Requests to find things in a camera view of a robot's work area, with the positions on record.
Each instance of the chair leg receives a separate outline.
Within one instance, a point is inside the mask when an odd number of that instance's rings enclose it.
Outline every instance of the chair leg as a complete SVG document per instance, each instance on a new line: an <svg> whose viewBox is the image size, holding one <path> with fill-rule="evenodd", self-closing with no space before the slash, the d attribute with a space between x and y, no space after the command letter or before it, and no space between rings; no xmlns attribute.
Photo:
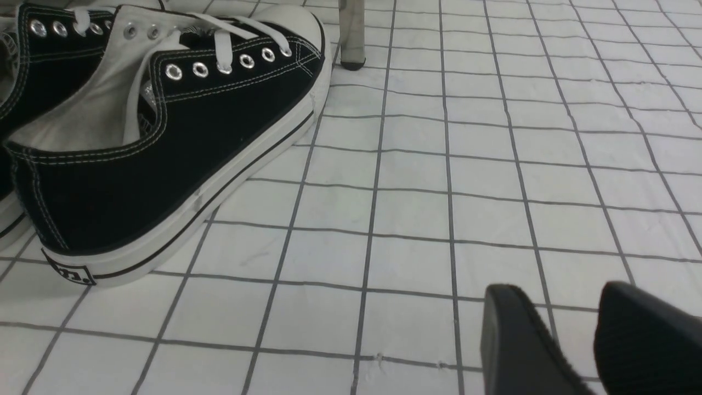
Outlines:
<svg viewBox="0 0 702 395"><path fill-rule="evenodd" d="M365 0L339 0L341 65L358 70L366 63Z"/></svg>

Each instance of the black canvas sneaker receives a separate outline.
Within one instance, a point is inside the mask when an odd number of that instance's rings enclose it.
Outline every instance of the black canvas sneaker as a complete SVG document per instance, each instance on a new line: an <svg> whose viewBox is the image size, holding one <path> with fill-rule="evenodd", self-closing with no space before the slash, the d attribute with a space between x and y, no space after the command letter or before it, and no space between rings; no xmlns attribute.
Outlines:
<svg viewBox="0 0 702 395"><path fill-rule="evenodd" d="M297 6L229 20L118 8L91 79L6 142L53 268L111 286L163 263L313 125L329 51Z"/></svg>
<svg viewBox="0 0 702 395"><path fill-rule="evenodd" d="M163 8L160 0L154 8ZM62 9L22 4L0 15L0 138L73 95L107 45L114 8ZM30 226L13 192L10 157L0 151L0 250Z"/></svg>

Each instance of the white shoelace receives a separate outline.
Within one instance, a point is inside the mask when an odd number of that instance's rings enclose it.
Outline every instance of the white shoelace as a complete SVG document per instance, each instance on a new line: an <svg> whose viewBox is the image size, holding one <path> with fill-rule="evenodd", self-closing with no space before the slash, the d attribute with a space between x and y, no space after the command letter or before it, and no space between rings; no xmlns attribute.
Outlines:
<svg viewBox="0 0 702 395"><path fill-rule="evenodd" d="M80 34L84 34L88 31L91 24L91 18L89 11L107 11L109 13L115 12L115 7L97 7L97 6L81 6L75 8L68 8L66 11L73 11L73 15L76 18L76 30Z"/></svg>
<svg viewBox="0 0 702 395"><path fill-rule="evenodd" d="M190 15L204 20L209 24L214 25L216 28L214 32L215 39L215 57L217 58L217 67L220 70L229 72L232 70L232 63L234 61L234 51L232 50L232 36L235 34L242 39L250 40L258 37L257 34L252 33L248 30L236 27L229 24L224 20L219 20L211 15L204 15L200 13L190 13ZM285 36L277 31L276 29L264 25L257 20L245 18L245 17L233 17L233 19L238 20L245 25L251 26L252 28L258 30L269 36L273 41L280 47L282 53L291 53L290 43L285 38ZM127 145L137 141L141 137L139 130L139 121L137 118L137 102L142 89L142 77L146 71L146 67L149 65L149 61L154 53L159 51L177 51L182 49L188 49L188 47L180 43L180 30L174 30L168 36L161 39L161 41L144 56L144 60L141 62L141 66L137 72L137 77L132 83L131 90L129 91L129 96L127 98L127 111L126 111L126 121L124 127L124 140L123 144Z"/></svg>

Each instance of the logo on heel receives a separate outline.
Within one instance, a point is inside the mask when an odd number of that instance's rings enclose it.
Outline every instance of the logo on heel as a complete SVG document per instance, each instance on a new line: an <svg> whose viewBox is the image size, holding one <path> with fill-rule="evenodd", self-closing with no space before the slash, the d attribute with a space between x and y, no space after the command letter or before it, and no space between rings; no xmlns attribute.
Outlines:
<svg viewBox="0 0 702 395"><path fill-rule="evenodd" d="M80 285L97 285L95 279L88 271L86 266L66 266L58 263L51 259L43 250L46 260L49 262L53 270L59 274L59 276L65 278L71 283L76 283Z"/></svg>

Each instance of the white stitching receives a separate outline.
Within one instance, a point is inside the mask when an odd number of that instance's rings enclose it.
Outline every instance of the white stitching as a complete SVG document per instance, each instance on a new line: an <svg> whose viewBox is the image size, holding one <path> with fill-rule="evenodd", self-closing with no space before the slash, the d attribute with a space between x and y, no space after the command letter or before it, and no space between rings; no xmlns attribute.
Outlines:
<svg viewBox="0 0 702 395"><path fill-rule="evenodd" d="M44 59L38 59L38 60L31 60L31 61L27 62L27 64L30 64L30 63L31 63L31 64L34 65L34 64L42 63L42 62L50 62L50 61L52 61L52 60L68 60L68 59L90 58L90 57L98 56L98 55L102 55L102 50L93 51L93 52L91 52L91 53L84 53L84 54L77 55L77 56L56 56L56 57L54 57L54 58L44 58Z"/></svg>
<svg viewBox="0 0 702 395"><path fill-rule="evenodd" d="M310 56L306 56L306 57L305 57L305 62L310 62L311 60L314 60L314 59L311 59L311 57L312 57L311 55L310 55ZM296 67L295 67L295 65L287 65L287 66L283 66L283 67L279 68L278 70L271 71L271 72L269 72L268 74L259 75L258 77L254 77L254 78L252 78L252 79L246 79L246 80L244 80L244 81L239 81L239 82L232 82L231 84L226 84L226 85L217 86L216 88L200 89L200 90L192 91L192 92L188 92L188 93L175 93L175 94L170 95L170 96L164 96L164 98L165 98L165 99L170 99L170 100L167 100L167 101L168 101L168 102L172 102L172 101L176 101L176 99L178 99L178 98L199 97L199 96L193 96L193 94L196 94L196 93L206 93L206 92L212 92L212 91L215 91L215 92L226 92L226 91L231 90L231 89L226 89L226 88L233 87L233 88L235 89L235 88L238 88L238 87L241 87L241 86L248 86L249 84L246 84L246 83L248 83L248 82L252 82L252 81L253 81L253 82L258 83L258 82L261 82L261 81L265 81L265 80L268 79L268 78L264 78L264 77L275 77L275 76L278 75L278 74L275 74L275 73L278 73L278 72L283 71L283 70L286 70L286 71L287 71L288 69L291 69L291 68L294 69L294 68L296 68Z"/></svg>
<svg viewBox="0 0 702 395"><path fill-rule="evenodd" d="M25 149L25 152L29 155L29 149ZM65 240L63 240L63 237L61 237L61 234L58 232L58 228L56 227L56 223L53 221L51 216L48 213L48 208L46 206L46 202L44 202L44 195L41 194L41 186L39 185L39 171L37 170L37 166L35 163L31 161L27 161L29 165L29 169L32 173L32 186L34 189L34 198L37 199L37 204L39 206L39 211L41 212L42 217L44 218L44 221L46 222L46 225L48 226L49 230L51 231L51 234L54 236L58 244L68 250L68 246L66 246Z"/></svg>
<svg viewBox="0 0 702 395"><path fill-rule="evenodd" d="M291 38L291 41L298 42L299 40L297 40L296 38ZM252 46L255 46L255 44L252 44L251 41L247 41L245 43L245 45L242 44L242 47L234 47L234 48L232 48L232 50L236 51L236 50L241 50L243 48L250 48ZM195 51L195 52L198 52L198 53L210 52L211 53L212 50L203 50L203 51ZM188 59L188 58L196 57L194 55L186 55L186 56L178 57L178 55L182 55L182 54L181 53L165 53L165 54L161 54L161 55L157 56L154 59L153 67L151 70L152 75L158 75L157 74L158 70L161 69L161 65L164 62L166 62L167 60L170 60L173 58L177 58L180 60L180 59ZM238 89L238 88L241 88L244 86L250 86L253 84L257 84L257 83L265 81L267 79L271 79L273 77L285 74L286 72L289 72L292 70L295 70L295 68L291 68L291 69L287 69L287 70L279 69L279 70L277 70L278 71L277 74L267 75L267 76L265 76L266 78L264 78L264 79L260 78L263 76L259 76L259 77L256 77L256 79L250 80L250 81L255 80L254 82L249 82L248 84L241 84L241 85L236 86L234 88L230 88L230 89L223 90L223 91L231 91L231 90ZM154 86L155 93L158 93L157 97L158 96L164 97L161 79L154 78L154 82L155 82L155 86ZM159 100L159 101L157 101L157 104L159 105L161 112L164 114L166 123L168 123L168 111L166 108L166 102ZM62 164L109 162L112 160L118 160L118 159L122 159L125 157L135 155L135 154L145 150L146 148L149 148L154 143L156 143L156 141L158 141L161 138L161 135L165 131L164 121L162 119L158 119L158 113L157 113L157 120L158 120L158 122L157 122L158 125L157 125L157 131L155 133L151 133L149 136L147 136L146 138L144 138L142 140L137 141L132 146L121 148L121 149L116 149L116 150L111 150L109 152L84 153L84 154L74 154L74 155L52 155L52 156L31 155L31 156L27 156L23 153L20 153L18 151L15 151L15 150L9 148L9 147L7 147L7 150L9 152L13 153L14 155L17 155L18 157L22 157L25 160L32 161L33 163L45 164L45 165L50 165L50 166L62 165ZM97 159L99 157L105 157L105 156L108 156L108 157L105 159ZM61 160L61 159L81 158L81 157L88 158L88 159L85 159L85 160L78 159L78 160L60 161L60 162L56 161L56 160Z"/></svg>
<svg viewBox="0 0 702 395"><path fill-rule="evenodd" d="M301 52L300 43L298 43L298 66L300 66L300 69L302 69L303 72L306 72L307 75L309 75L311 78L314 78L314 74L313 74L311 71L309 71L309 70L305 67L305 65L301 62L301 60L300 60L300 52Z"/></svg>
<svg viewBox="0 0 702 395"><path fill-rule="evenodd" d="M80 51L63 51L63 52L52 52L52 53L42 53L41 55L28 55L20 57L20 61L24 63L32 63L33 60L49 60L47 58L52 58L53 56L63 56L63 55L84 55L86 53L99 53L104 51L104 46L97 46L94 48L82 49Z"/></svg>
<svg viewBox="0 0 702 395"><path fill-rule="evenodd" d="M311 62L311 61L313 61L313 60L314 60L314 59L309 59L309 60L305 61L305 63L309 63L309 62ZM183 100L185 100L185 99L201 98L201 97L210 96L210 95L213 95L213 94L219 94L219 93L222 93L222 92L234 91L235 89L239 89L239 88L243 88L243 87L245 87L245 86L255 85L255 84L258 84L258 83L267 81L267 80L269 80L269 79L271 79L271 78L278 77L278 76L280 76L280 75L286 74L287 72L295 71L296 69L297 69L297 67L286 67L285 69L278 69L278 70L276 71L276 74L265 75L266 78L257 79L257 80L255 80L255 81L253 81L253 80L250 79L248 82L240 82L240 83L238 83L236 86L227 85L227 86L228 86L227 89L216 89L215 91L209 91L209 92L207 92L207 93L201 93L201 94L189 93L188 96L179 96L179 97L177 97L177 98L173 98L172 96L169 96L165 101L166 101L166 103L173 103L173 102L176 102L176 101L183 101Z"/></svg>
<svg viewBox="0 0 702 395"><path fill-rule="evenodd" d="M26 12L22 13L22 17L20 18L20 23L18 23L17 31L18 31L18 37L22 37L22 45L20 46L20 59L26 58L27 54L26 51L29 47L29 35L27 34L26 31L26 26L27 26L27 21L28 17L30 16L35 16L35 15L48 15L48 16L58 16L58 17L67 17L70 16L70 13L68 11L54 11L54 10L48 10L45 8L40 8L36 10L32 10L32 12ZM17 81L15 82L15 86L18 86L18 89L13 89L12 93L10 93L10 97L5 100L2 105L0 105L0 118L4 118L7 116L7 114L10 113L12 109L17 105L19 102L20 98L22 97L22 93L25 91L25 87L27 86L27 78L29 77L29 68L28 67L20 67L20 72L17 75Z"/></svg>
<svg viewBox="0 0 702 395"><path fill-rule="evenodd" d="M29 13L23 13L21 17L20 26L24 27L27 24L27 16ZM27 33L23 28L18 26L18 37L22 37L23 45L20 47L20 56L22 56L22 51L26 51L29 46L29 40L27 39ZM19 89L13 89L10 93L10 97L7 98L5 103L0 106L0 118L5 117L14 107L17 105L22 92L25 91L25 85L27 83L28 67L20 67L20 73L17 75L19 84L15 83L15 86L19 86Z"/></svg>

